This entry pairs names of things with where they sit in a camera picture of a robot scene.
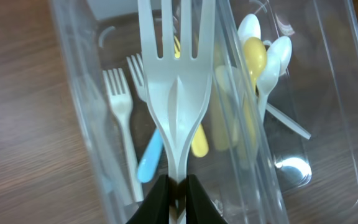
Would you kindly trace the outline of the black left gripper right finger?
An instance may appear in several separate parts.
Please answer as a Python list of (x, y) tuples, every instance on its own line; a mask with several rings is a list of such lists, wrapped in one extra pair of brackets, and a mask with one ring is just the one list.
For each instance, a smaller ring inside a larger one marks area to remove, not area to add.
[(186, 223), (227, 224), (194, 174), (186, 178)]

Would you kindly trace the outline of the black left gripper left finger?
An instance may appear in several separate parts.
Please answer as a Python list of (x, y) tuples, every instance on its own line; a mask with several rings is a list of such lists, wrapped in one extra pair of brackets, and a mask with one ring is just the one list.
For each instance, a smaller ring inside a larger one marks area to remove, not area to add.
[(160, 175), (127, 224), (169, 224), (169, 178)]

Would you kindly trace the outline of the yellow plastic fork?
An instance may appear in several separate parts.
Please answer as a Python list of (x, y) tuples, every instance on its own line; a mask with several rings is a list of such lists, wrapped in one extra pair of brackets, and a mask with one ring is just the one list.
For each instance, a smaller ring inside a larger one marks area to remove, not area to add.
[[(181, 53), (181, 46), (178, 38), (174, 36), (175, 41), (175, 57), (179, 58)], [(195, 157), (204, 157), (209, 151), (208, 142), (202, 124), (200, 124), (196, 130), (196, 133), (191, 142), (191, 151)]]

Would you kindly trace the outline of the white plastic fork curved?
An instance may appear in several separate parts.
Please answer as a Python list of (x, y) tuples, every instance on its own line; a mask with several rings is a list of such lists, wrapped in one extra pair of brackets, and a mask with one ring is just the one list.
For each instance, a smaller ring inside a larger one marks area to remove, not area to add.
[(108, 106), (99, 92), (99, 88), (95, 85), (90, 75), (85, 75), (85, 85), (89, 88), (90, 99), (87, 110), (90, 110), (95, 118), (90, 121), (91, 126), (95, 129), (96, 142), (98, 145), (98, 152), (101, 160), (101, 166), (104, 176), (108, 180), (108, 192), (112, 188), (116, 189), (120, 201), (124, 206), (132, 204), (133, 198), (131, 191), (126, 185), (126, 180), (121, 172), (119, 162), (117, 161), (111, 144), (111, 135), (106, 131), (106, 121), (108, 120)]

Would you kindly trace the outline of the white plastic fork large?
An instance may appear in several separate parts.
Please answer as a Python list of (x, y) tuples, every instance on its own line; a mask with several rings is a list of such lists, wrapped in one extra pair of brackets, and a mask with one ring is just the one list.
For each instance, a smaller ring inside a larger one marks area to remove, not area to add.
[(202, 3), (198, 54), (193, 57), (191, 1), (181, 2), (180, 58), (175, 57), (172, 2), (161, 2), (162, 57), (157, 52), (151, 3), (149, 0), (137, 3), (147, 106), (167, 155), (168, 221), (186, 223), (188, 154), (211, 96), (216, 3)]

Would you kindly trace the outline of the white fork thick handle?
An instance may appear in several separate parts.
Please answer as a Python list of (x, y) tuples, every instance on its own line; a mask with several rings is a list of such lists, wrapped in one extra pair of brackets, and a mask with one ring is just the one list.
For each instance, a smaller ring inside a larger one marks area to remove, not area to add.
[[(139, 53), (126, 57), (127, 64), (134, 81), (138, 97), (146, 102), (146, 92), (144, 84), (144, 67)], [(163, 149), (163, 141), (160, 131), (156, 128), (150, 141), (145, 148), (143, 156), (137, 169), (137, 178), (142, 183), (150, 182), (157, 170)]]

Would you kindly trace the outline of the white plastic spoon thick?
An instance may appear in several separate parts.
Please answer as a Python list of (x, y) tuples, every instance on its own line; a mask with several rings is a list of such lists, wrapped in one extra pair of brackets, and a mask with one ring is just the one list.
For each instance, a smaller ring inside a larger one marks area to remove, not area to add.
[(257, 80), (257, 89), (259, 92), (257, 105), (261, 121), (264, 122), (265, 110), (269, 94), (278, 83), (280, 72), (280, 58), (273, 52), (267, 53), (267, 64)]

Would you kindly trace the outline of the yellow plastic spoon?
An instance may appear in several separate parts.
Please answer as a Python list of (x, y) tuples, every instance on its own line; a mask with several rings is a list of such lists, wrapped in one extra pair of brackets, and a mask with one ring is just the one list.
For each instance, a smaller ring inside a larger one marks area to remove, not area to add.
[[(257, 37), (249, 37), (244, 45), (243, 45), (243, 52), (246, 60), (246, 65), (249, 71), (249, 77), (252, 85), (252, 92), (256, 94), (256, 83), (260, 74), (263, 72), (266, 64), (267, 64), (267, 51), (265, 46), (263, 45), (262, 41)], [(244, 97), (245, 89), (240, 89), (240, 99), (243, 103), (243, 112), (245, 119), (247, 121), (247, 130), (250, 134), (250, 144), (251, 144), (251, 155), (256, 156), (258, 152), (258, 144), (255, 138), (255, 128), (252, 124), (254, 120), (250, 116), (249, 109), (247, 107), (248, 100)]]

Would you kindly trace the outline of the white plastic spoon slim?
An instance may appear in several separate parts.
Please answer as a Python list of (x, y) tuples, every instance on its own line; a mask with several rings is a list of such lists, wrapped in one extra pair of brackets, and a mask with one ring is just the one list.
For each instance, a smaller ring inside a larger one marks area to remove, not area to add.
[(256, 37), (258, 39), (261, 38), (261, 30), (260, 23), (255, 14), (248, 14), (243, 18), (238, 30), (237, 34), (239, 36), (239, 40), (243, 45), (247, 39), (250, 37)]

